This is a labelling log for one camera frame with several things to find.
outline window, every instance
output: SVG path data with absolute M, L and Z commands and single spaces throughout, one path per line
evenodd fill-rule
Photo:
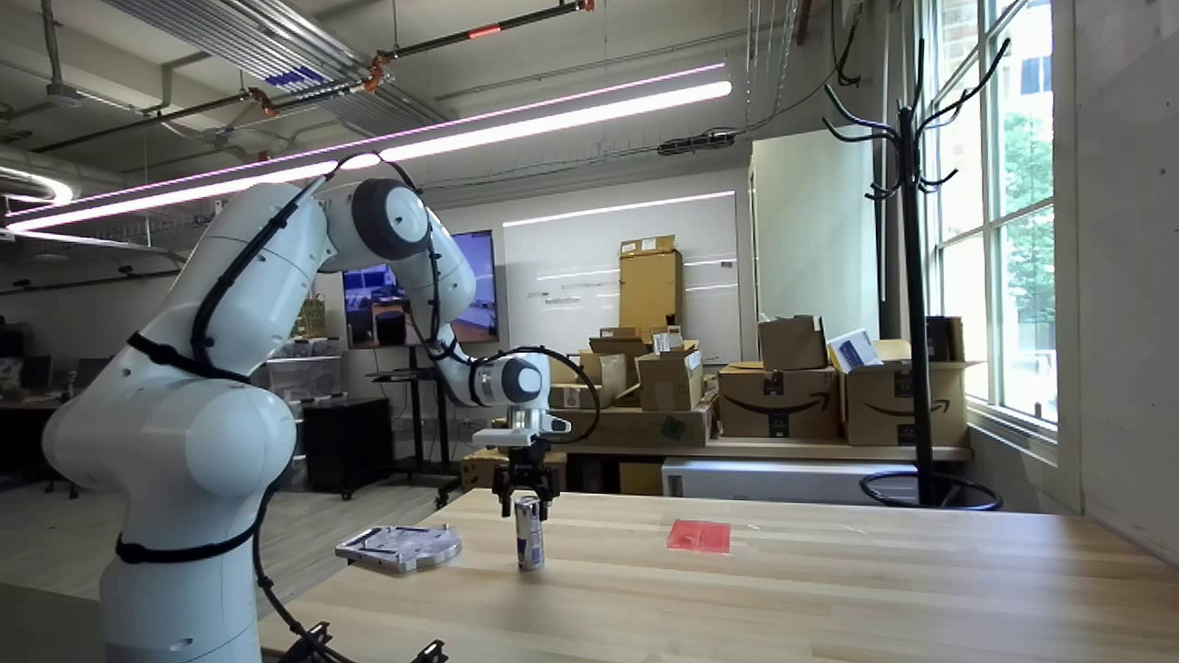
M 953 103 L 1009 38 L 996 82 L 927 133 L 927 173 L 959 176 L 927 212 L 931 314 L 964 320 L 964 391 L 985 411 L 1057 422 L 1052 29 L 1049 0 L 920 0 L 923 61 Z

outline whiteboard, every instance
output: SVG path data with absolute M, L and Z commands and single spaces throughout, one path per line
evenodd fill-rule
M 740 356 L 735 190 L 613 197 L 590 211 L 508 218 L 501 224 L 508 343 L 575 353 L 599 329 L 620 329 L 620 244 L 675 234 L 685 265 L 685 336 L 705 359 Z

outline computer screen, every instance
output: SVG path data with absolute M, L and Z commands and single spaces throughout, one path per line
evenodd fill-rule
M 458 343 L 493 343 L 498 329 L 498 273 L 493 273 L 493 233 L 452 233 L 476 273 L 476 303 L 449 320 Z M 346 268 L 344 273 L 344 309 L 351 347 L 416 347 L 410 325 L 410 303 L 400 299 L 398 276 L 388 265 Z

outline black stand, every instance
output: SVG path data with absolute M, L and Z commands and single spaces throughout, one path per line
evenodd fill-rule
M 449 422 L 444 422 L 444 384 L 437 369 L 420 369 L 416 347 L 410 347 L 410 369 L 389 374 L 394 384 L 410 384 L 410 417 L 414 417 L 414 459 L 410 459 L 410 481 L 414 486 L 437 486 L 436 508 L 449 500 L 449 494 L 462 486 L 458 467 L 449 459 Z M 420 422 L 420 384 L 436 384 L 436 421 L 437 421 L 437 462 L 428 462 L 422 449 L 422 422 Z
M 1002 61 L 1009 41 L 1002 41 L 1002 47 L 996 52 L 992 66 L 985 68 L 979 85 L 964 89 L 950 106 L 937 106 L 927 112 L 920 112 L 920 52 L 916 47 L 916 85 L 915 85 L 915 98 L 911 106 L 897 106 L 895 125 L 888 120 L 874 120 L 874 117 L 853 117 L 840 95 L 824 85 L 824 95 L 832 98 L 832 106 L 840 109 L 842 120 L 850 120 L 862 133 L 840 133 L 832 128 L 832 120 L 821 117 L 821 125 L 840 138 L 840 144 L 888 144 L 895 150 L 895 184 L 890 189 L 877 189 L 868 190 L 868 197 L 884 201 L 895 190 L 904 196 L 904 246 L 906 246 L 906 309 L 911 309 L 911 343 L 915 343 L 915 363 L 911 363 L 911 380 L 915 380 L 915 449 L 916 449 L 916 504 L 920 508 L 938 508 L 947 504 L 947 498 L 961 498 L 961 488 L 979 488 L 987 500 L 985 508 L 999 508 L 999 498 L 985 486 L 964 486 L 959 478 L 944 478 L 937 473 L 931 462 L 931 430 L 927 430 L 927 329 L 923 329 L 923 238 L 920 238 L 920 212 L 916 212 L 916 190 L 937 190 L 944 189 L 959 170 L 950 170 L 938 179 L 923 179 L 920 173 L 920 135 L 927 128 L 938 128 L 944 120 L 959 117 L 959 109 L 996 78 L 996 66 Z M 874 478 L 862 481 L 862 488 L 868 498 L 880 500 L 880 488 L 874 488 Z

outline cabinet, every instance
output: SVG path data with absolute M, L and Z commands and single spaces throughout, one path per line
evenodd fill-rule
M 303 407 L 307 486 L 355 498 L 394 473 L 389 402 L 330 402 Z
M 55 403 L 0 403 L 0 473 L 50 478 L 39 434 Z

